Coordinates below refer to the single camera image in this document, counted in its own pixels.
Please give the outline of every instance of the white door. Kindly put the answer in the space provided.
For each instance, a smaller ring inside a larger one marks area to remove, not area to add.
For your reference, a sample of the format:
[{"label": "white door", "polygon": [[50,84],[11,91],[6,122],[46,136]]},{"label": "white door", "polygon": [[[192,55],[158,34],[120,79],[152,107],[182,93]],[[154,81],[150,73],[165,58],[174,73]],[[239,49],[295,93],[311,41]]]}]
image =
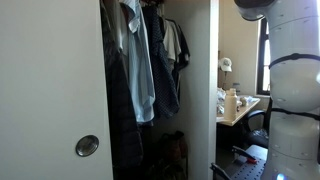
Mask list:
[{"label": "white door", "polygon": [[105,86],[99,0],[1,0],[0,179],[113,179]]}]

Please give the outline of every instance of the chair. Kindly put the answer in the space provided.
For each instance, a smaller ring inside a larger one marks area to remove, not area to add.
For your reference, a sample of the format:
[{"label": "chair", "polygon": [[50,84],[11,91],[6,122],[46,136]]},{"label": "chair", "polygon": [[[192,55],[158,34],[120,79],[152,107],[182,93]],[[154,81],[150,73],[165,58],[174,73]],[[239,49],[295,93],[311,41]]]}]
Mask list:
[{"label": "chair", "polygon": [[[258,145],[268,149],[268,141],[269,141],[268,133],[269,133],[271,109],[272,109],[272,99],[270,98],[268,108],[266,111],[255,110],[248,113],[243,118],[242,124],[245,130],[244,142],[249,146]],[[256,116],[263,117],[262,128],[251,130],[249,126],[249,120]]]}]

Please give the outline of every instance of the wall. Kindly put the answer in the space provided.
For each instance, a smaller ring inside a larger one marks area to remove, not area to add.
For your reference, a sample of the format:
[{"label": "wall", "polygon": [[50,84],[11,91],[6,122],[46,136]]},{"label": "wall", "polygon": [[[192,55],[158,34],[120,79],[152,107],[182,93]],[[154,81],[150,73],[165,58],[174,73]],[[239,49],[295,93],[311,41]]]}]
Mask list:
[{"label": "wall", "polygon": [[[233,0],[220,1],[219,50],[220,57],[232,60],[232,72],[227,74],[226,89],[240,83],[240,94],[255,95],[258,22],[244,20]],[[219,87],[224,75],[219,71]]]},{"label": "wall", "polygon": [[189,179],[212,179],[215,161],[216,87],[218,52],[218,0],[170,0],[165,16],[181,26],[191,52],[182,70],[181,109],[168,120],[155,122],[154,138],[179,129],[189,145]]}]

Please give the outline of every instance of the window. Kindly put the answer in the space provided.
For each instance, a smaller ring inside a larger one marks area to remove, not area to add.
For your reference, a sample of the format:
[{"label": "window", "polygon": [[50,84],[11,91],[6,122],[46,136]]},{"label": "window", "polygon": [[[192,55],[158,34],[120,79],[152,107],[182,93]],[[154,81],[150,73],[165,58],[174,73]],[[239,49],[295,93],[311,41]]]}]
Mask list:
[{"label": "window", "polygon": [[257,94],[270,95],[270,43],[266,18],[260,21]]}]

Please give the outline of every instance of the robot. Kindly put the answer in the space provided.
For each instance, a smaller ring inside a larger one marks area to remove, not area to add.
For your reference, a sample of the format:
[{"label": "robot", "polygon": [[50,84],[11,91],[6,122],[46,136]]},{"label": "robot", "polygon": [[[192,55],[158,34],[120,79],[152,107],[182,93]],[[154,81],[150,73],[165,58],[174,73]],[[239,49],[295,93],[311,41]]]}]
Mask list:
[{"label": "robot", "polygon": [[319,180],[320,1],[234,0],[249,21],[266,18],[273,109],[262,180]]}]

